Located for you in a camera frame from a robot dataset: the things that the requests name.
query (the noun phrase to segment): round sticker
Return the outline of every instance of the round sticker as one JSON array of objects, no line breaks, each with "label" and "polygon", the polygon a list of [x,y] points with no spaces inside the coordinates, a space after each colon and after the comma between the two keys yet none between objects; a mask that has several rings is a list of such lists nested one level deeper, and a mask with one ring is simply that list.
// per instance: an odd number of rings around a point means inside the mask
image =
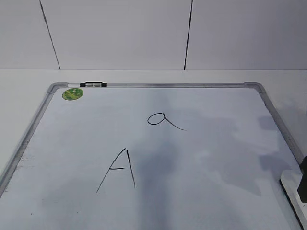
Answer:
[{"label": "round sticker", "polygon": [[82,89],[73,88],[73,89],[66,90],[63,93],[62,97],[65,100],[72,101],[72,100],[79,99],[80,97],[82,97],[82,95],[83,95]]}]

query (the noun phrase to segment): whiteboard surface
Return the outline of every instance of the whiteboard surface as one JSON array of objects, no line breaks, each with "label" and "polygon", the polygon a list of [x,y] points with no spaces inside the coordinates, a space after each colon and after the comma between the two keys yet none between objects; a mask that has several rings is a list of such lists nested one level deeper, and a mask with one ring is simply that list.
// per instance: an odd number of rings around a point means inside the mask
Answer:
[{"label": "whiteboard surface", "polygon": [[[65,90],[0,199],[3,229],[299,229],[278,184],[298,165],[255,90]],[[186,131],[148,124],[159,112]],[[96,193],[124,148],[136,187],[120,155]]]}]

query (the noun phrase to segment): whiteboard frame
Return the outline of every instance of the whiteboard frame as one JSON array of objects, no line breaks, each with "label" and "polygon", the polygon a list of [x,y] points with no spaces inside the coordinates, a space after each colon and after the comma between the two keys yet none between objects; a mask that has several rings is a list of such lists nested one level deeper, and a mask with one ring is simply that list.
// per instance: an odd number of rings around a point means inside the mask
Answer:
[{"label": "whiteboard frame", "polygon": [[[66,82],[58,82],[53,83],[48,88],[46,95],[39,106],[37,112],[34,115],[29,127],[24,133],[21,141],[19,142],[14,154],[12,155],[9,163],[5,167],[3,174],[0,176],[0,198],[10,182],[12,175],[15,172],[15,169],[23,156],[27,145],[32,138],[41,118],[46,111],[53,94],[60,88],[76,88],[80,87],[78,83],[66,83]],[[271,116],[273,117],[279,131],[281,132],[284,140],[286,141],[287,145],[289,146],[292,154],[294,155],[296,161],[300,164],[304,158],[304,155],[300,148],[298,147],[296,141],[292,137],[291,133],[289,132],[288,128],[284,124],[283,120],[281,119],[280,115],[278,114],[277,110],[275,109],[273,103],[270,101],[264,87],[257,82],[245,82],[245,83],[218,83],[218,84],[107,84],[108,88],[252,88],[255,89],[260,97],[262,98],[265,106],[267,107],[268,111],[270,112]]]}]

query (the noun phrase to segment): white table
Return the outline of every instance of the white table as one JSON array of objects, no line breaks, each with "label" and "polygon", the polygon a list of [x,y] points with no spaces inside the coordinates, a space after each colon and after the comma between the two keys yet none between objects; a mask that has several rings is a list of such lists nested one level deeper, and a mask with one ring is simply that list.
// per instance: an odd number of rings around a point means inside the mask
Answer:
[{"label": "white table", "polygon": [[0,173],[15,151],[47,88],[80,83],[261,83],[307,155],[307,71],[0,70]]}]

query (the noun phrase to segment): white wall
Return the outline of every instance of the white wall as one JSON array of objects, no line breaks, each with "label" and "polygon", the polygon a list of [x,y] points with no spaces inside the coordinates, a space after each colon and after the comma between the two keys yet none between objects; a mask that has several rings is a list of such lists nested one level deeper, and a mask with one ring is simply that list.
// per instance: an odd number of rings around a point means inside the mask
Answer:
[{"label": "white wall", "polygon": [[183,69],[190,0],[42,0],[62,69]]},{"label": "white wall", "polygon": [[[42,0],[61,69],[183,69],[191,0]],[[39,0],[0,1],[0,69],[58,69]],[[307,69],[307,0],[194,0],[186,69]]]},{"label": "white wall", "polygon": [[0,69],[58,69],[39,0],[0,1]]},{"label": "white wall", "polygon": [[186,69],[307,69],[307,1],[194,0]]}]

